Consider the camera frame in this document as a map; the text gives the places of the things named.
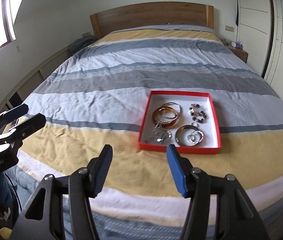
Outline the red jewelry box tray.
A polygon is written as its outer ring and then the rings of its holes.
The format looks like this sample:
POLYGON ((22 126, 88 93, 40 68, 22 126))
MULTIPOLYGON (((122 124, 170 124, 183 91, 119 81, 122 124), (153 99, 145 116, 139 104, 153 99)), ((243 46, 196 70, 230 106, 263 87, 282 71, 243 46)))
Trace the red jewelry box tray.
POLYGON ((152 90, 150 92, 142 126, 140 128, 138 148, 146 151, 165 152, 169 144, 175 144, 178 152, 182 154, 217 154, 220 151, 220 129, 215 107, 209 93, 181 90, 152 90), (167 142, 158 144, 153 140, 147 141, 155 127, 152 121, 152 113, 160 105, 167 102, 175 102, 181 105, 182 116, 178 118, 176 124, 169 129, 172 135, 167 142), (191 115, 188 113, 192 103, 201 105, 203 111, 207 114, 206 120, 204 120, 202 124, 198 124, 197 127, 203 132, 204 137, 202 142, 198 145, 191 146, 190 142, 187 140, 187 135, 191 133, 191 130, 186 129, 180 132, 182 142, 185 143, 185 146, 179 146, 175 140, 175 133, 181 126, 189 125, 193 122, 191 115))

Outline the wall light switch plate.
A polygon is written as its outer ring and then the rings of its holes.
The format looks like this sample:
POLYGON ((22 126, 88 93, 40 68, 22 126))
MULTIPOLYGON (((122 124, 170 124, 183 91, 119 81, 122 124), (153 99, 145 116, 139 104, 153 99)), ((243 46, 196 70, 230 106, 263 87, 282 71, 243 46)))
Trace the wall light switch plate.
POLYGON ((234 32, 235 29, 234 29, 234 27, 231 27, 231 26, 226 25, 226 26, 225 26, 225 30, 226 30, 226 31, 230 31, 230 32, 234 32))

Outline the white wardrobe doors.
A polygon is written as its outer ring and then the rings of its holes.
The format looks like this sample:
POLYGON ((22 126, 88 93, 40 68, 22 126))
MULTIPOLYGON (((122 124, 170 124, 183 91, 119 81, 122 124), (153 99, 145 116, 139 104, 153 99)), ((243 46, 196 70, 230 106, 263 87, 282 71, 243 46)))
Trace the white wardrobe doors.
POLYGON ((283 0, 237 0, 237 15, 248 65, 283 100, 283 0))

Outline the dark teal blanket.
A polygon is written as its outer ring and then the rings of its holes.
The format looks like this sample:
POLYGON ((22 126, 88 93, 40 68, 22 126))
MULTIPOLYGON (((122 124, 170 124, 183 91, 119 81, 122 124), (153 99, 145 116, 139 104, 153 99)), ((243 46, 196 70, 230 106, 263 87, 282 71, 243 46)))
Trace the dark teal blanket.
POLYGON ((68 47, 69 53, 75 54, 81 49, 85 48, 88 45, 91 45, 92 43, 96 41, 97 41, 97 38, 93 35, 88 35, 88 36, 79 38, 68 47))

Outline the dark bronze bangle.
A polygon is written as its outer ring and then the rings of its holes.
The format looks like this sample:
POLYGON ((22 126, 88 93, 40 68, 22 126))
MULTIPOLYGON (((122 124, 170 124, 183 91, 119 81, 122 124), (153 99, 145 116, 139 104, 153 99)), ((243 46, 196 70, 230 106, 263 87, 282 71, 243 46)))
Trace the dark bronze bangle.
POLYGON ((202 142, 203 138, 203 132, 193 125, 181 126, 175 133, 175 141, 182 147, 197 146, 202 142))

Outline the striped bed duvet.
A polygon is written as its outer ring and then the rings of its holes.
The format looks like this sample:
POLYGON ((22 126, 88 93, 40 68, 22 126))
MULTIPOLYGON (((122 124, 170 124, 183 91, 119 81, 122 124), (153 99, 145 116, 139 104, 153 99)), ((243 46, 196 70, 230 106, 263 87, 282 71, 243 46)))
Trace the striped bed duvet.
POLYGON ((165 152, 140 150, 152 90, 209 93, 221 136, 193 166, 233 174, 270 239, 283 239, 283 101, 210 28, 150 25, 114 31, 63 62, 25 100, 46 125, 24 140, 7 174, 26 202, 46 174, 67 176, 109 144, 113 160, 90 201, 101 239, 178 239, 189 201, 165 152))

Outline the wooden headboard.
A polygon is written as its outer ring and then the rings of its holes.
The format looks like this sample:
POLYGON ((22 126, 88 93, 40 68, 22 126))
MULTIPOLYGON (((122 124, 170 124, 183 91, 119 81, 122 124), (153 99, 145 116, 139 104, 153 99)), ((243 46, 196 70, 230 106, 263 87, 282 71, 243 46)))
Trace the wooden headboard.
POLYGON ((117 7, 90 15, 94 36, 101 39, 122 29, 148 25, 198 25, 214 29, 214 7, 189 2, 148 2, 117 7))

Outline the silver pendant charm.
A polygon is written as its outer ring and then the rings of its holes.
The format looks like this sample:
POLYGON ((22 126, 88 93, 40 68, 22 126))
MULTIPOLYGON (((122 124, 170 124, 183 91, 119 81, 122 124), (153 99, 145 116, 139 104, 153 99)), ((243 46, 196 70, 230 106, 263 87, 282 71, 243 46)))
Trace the silver pendant charm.
POLYGON ((165 130, 163 130, 163 131, 158 131, 158 132, 156 133, 156 136, 155 136, 156 142, 157 142, 158 144, 163 144, 163 143, 165 143, 169 138, 170 138, 170 135, 169 135, 169 133, 167 133, 165 130))

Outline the wooden nightstand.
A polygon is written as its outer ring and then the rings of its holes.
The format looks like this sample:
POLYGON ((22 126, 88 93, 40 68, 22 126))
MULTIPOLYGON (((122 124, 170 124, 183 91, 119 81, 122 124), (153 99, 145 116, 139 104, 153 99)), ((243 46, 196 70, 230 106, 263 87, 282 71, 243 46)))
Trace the wooden nightstand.
POLYGON ((233 47, 233 46, 231 46, 231 45, 226 45, 226 47, 228 48, 228 49, 230 49, 238 58, 240 58, 244 63, 246 63, 247 62, 247 60, 248 60, 248 53, 245 51, 245 50, 243 50, 243 49, 240 49, 240 48, 235 48, 235 47, 233 47))

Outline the purple tissue box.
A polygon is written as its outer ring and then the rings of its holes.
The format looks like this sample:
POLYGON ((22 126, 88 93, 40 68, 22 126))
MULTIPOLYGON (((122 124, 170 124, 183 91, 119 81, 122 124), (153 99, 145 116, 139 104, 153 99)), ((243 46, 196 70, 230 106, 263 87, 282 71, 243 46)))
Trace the purple tissue box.
POLYGON ((237 49, 243 49, 243 43, 240 41, 232 41, 231 46, 237 49))

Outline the amber resin bangle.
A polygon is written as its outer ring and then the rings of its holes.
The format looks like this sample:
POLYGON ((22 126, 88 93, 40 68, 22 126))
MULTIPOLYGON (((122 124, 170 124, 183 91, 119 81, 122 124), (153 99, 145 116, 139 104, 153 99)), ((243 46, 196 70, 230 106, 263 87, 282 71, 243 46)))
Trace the amber resin bangle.
POLYGON ((164 111, 163 108, 157 108, 152 114, 152 120, 155 127, 170 128, 177 122, 177 118, 174 117, 174 113, 171 111, 164 111))

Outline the silver bangle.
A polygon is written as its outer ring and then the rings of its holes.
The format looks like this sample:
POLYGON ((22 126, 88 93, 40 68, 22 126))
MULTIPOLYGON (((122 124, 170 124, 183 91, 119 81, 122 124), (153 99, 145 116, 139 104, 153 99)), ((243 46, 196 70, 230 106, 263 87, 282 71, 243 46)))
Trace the silver bangle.
POLYGON ((177 118, 182 113, 182 107, 176 102, 166 102, 161 105, 164 111, 171 111, 174 113, 174 117, 177 118))

